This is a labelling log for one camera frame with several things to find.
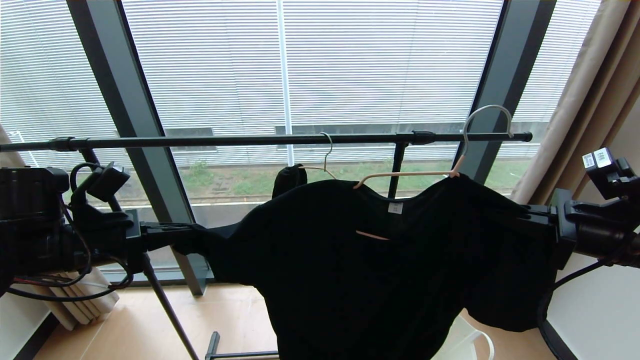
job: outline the clothes hanger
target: clothes hanger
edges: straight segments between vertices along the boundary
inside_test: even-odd
[[[329,156],[329,154],[331,154],[331,152],[333,151],[333,140],[331,139],[331,136],[327,133],[321,133],[322,135],[325,135],[328,139],[329,142],[331,143],[331,147],[329,148],[329,152],[327,152],[324,155],[324,166],[323,167],[300,167],[300,168],[314,168],[316,170],[322,170],[324,172],[326,172],[327,174],[329,174],[329,176],[331,176],[332,178],[334,178],[335,180],[338,180],[337,177],[335,177],[335,175],[333,175],[329,170],[326,169],[326,158],[327,156]]]
[[[471,115],[469,115],[465,121],[465,125],[462,128],[462,137],[464,139],[464,148],[462,150],[462,155],[460,156],[460,158],[458,158],[458,161],[456,162],[456,164],[453,166],[453,168],[450,171],[414,171],[414,172],[378,172],[375,174],[369,174],[365,177],[362,178],[362,180],[360,180],[360,182],[358,182],[356,185],[354,185],[354,189],[357,189],[359,187],[362,186],[362,184],[364,184],[364,182],[372,177],[383,177],[383,176],[418,176],[418,175],[448,175],[449,177],[454,177],[454,176],[460,176],[459,173],[459,169],[460,166],[462,165],[462,161],[464,161],[465,156],[467,155],[467,150],[468,150],[468,145],[469,145],[469,136],[468,136],[468,131],[469,131],[469,126],[471,125],[471,121],[473,120],[473,118],[480,112],[483,111],[485,109],[489,109],[489,108],[497,108],[500,111],[502,111],[506,116],[507,116],[507,131],[504,134],[509,135],[510,138],[513,137],[513,133],[511,132],[511,114],[509,112],[509,110],[505,109],[503,106],[500,105],[486,105],[483,106],[482,108],[477,109],[476,111],[472,112]]]

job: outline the curtain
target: curtain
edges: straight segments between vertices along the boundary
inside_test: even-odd
[[[8,135],[0,126],[0,143],[10,143]],[[24,167],[24,161],[18,152],[0,152],[0,167]],[[75,278],[77,272],[55,274],[58,276]],[[102,292],[109,285],[109,281],[104,277],[98,268],[92,268],[79,283],[66,288],[44,288],[42,286],[32,286],[33,292],[41,295],[55,297],[74,297],[93,295]],[[119,296],[112,292],[106,296],[82,302],[46,302],[51,312],[67,330],[73,330],[76,324],[88,324],[100,315],[113,310]]]
[[[640,2],[601,3],[514,201],[546,204],[554,188],[582,191],[582,155],[613,141],[640,94],[639,20]]]

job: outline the hanger hook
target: hanger hook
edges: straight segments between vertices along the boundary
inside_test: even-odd
[[[506,116],[507,116],[507,131],[504,134],[509,135],[510,138],[513,137],[513,133],[511,132],[511,121],[513,120],[511,113],[509,112],[509,110],[507,110],[504,106],[501,105],[497,105],[497,104],[492,104],[492,105],[485,105],[482,108],[478,108],[476,109],[474,112],[471,113],[471,115],[469,115],[469,117],[467,117],[467,120],[465,121],[465,126],[462,128],[462,137],[465,139],[465,147],[462,150],[462,156],[467,155],[467,150],[469,148],[469,127],[471,126],[471,122],[473,121],[474,117],[483,110],[486,109],[490,109],[490,108],[497,108],[499,109],[501,112],[503,112]]]
[[[331,143],[331,147],[329,148],[329,152],[327,152],[324,155],[324,166],[323,166],[323,170],[326,172],[326,159],[329,156],[329,154],[331,154],[331,152],[333,151],[333,140],[331,139],[331,135],[327,134],[327,133],[320,133],[321,135],[325,135],[327,137],[327,139],[329,139],[329,142]]]

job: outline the floor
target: floor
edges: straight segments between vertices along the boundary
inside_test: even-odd
[[[198,298],[184,286],[164,290],[201,359],[213,331],[221,334],[219,353],[276,350],[264,299],[253,287],[209,285]],[[114,311],[99,321],[72,332],[59,326],[35,360],[189,359],[151,289],[129,288],[119,294]],[[466,311],[462,316],[489,334],[494,360],[553,359],[536,329],[507,332],[477,323]],[[476,352],[479,360],[488,358],[485,340],[476,341]]]

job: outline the white wall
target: white wall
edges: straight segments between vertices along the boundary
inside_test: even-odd
[[[0,359],[13,359],[48,314],[42,301],[4,294],[0,298]]]
[[[636,173],[640,172],[638,135],[640,101],[609,147]],[[604,202],[591,183],[579,200]],[[559,278],[593,262],[574,254]],[[580,360],[640,359],[640,269],[603,267],[568,282],[554,293],[548,319]]]

